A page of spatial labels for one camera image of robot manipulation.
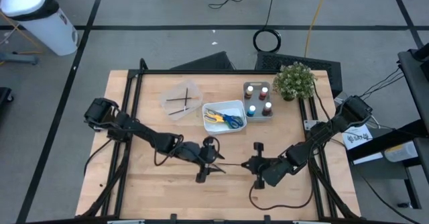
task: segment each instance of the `plant pot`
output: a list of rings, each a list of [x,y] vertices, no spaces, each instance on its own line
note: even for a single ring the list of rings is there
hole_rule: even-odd
[[[295,99],[295,97],[292,96],[283,96],[283,100],[285,101],[293,101]]]

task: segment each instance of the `potted plant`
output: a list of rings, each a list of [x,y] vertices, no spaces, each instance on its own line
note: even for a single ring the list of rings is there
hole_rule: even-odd
[[[310,68],[295,62],[291,66],[280,68],[280,73],[274,78],[273,89],[286,101],[292,101],[296,97],[307,99],[313,96],[314,80],[316,78]]]

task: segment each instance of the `wooden table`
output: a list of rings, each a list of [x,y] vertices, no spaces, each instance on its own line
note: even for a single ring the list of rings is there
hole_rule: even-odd
[[[330,116],[334,115],[334,102],[325,71],[314,71],[318,78],[316,87],[323,105]],[[122,102],[127,71],[112,71],[107,83],[105,97]],[[207,136],[203,127],[200,109],[178,121],[169,120],[160,106],[160,93],[186,79],[192,79],[203,92],[204,103],[242,99],[243,83],[246,81],[272,82],[274,75],[255,74],[145,74],[141,86],[137,118],[148,127],[160,132],[181,133],[185,141],[201,143]],[[271,93],[274,116],[271,121],[248,123],[237,133],[218,135],[224,163],[247,161],[256,151],[253,142],[265,144],[263,156],[275,157],[291,144],[304,140],[298,101],[286,102],[280,95]],[[325,120],[316,100],[319,119]],[[96,133],[92,152],[106,141],[106,133]],[[113,145],[105,148],[88,165],[76,214],[85,212],[106,185]],[[344,147],[334,142],[325,148],[332,186],[350,209],[360,215],[355,188]],[[261,220],[271,215],[273,220],[316,220],[314,199],[302,209],[277,208],[259,211],[248,199],[249,189],[255,180],[250,171],[240,166],[222,166],[227,174],[213,173],[204,184],[195,182],[198,166],[177,159],[169,159],[159,167],[153,163],[154,149],[138,137],[133,138],[127,181],[121,210],[122,219],[169,219],[175,213],[179,219],[234,219]],[[254,190],[253,200],[260,207],[276,204],[301,205],[311,191],[307,167],[297,175],[287,175],[275,188],[265,185],[264,190]],[[326,193],[321,186],[322,197]],[[112,192],[110,213],[113,212],[116,190]],[[324,199],[325,215],[328,215]]]

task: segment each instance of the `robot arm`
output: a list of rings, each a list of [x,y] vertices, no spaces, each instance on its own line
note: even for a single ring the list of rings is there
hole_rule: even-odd
[[[252,156],[241,166],[257,175],[255,188],[264,188],[263,181],[276,186],[286,174],[298,173],[308,162],[313,150],[329,141],[338,132],[350,127],[360,127],[371,117],[372,108],[359,97],[346,99],[336,108],[335,116],[326,123],[317,123],[309,132],[305,142],[288,147],[277,158],[262,158],[261,143],[255,143],[258,156]]]
[[[183,135],[158,133],[141,124],[138,119],[130,117],[126,112],[120,111],[118,104],[114,101],[104,98],[95,99],[84,117],[85,122],[94,130],[108,130],[109,139],[125,142],[133,134],[149,142],[159,154],[197,164],[200,166],[200,172],[196,176],[198,183],[203,183],[211,172],[222,171],[220,168],[208,166],[217,158],[224,159],[213,145],[213,141],[219,144],[214,137],[206,137],[202,147],[194,142],[183,142]]]

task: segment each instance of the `white plastic tray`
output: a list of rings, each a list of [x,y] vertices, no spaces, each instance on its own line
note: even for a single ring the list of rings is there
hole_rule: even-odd
[[[238,116],[243,120],[244,125],[237,129],[230,129],[226,123],[210,123],[204,120],[204,114],[206,109],[211,109],[219,113],[223,113],[230,116]],[[233,133],[241,131],[247,125],[243,102],[240,100],[225,101],[220,103],[206,103],[202,106],[202,116],[204,121],[204,128],[209,135],[216,135],[222,133]]]

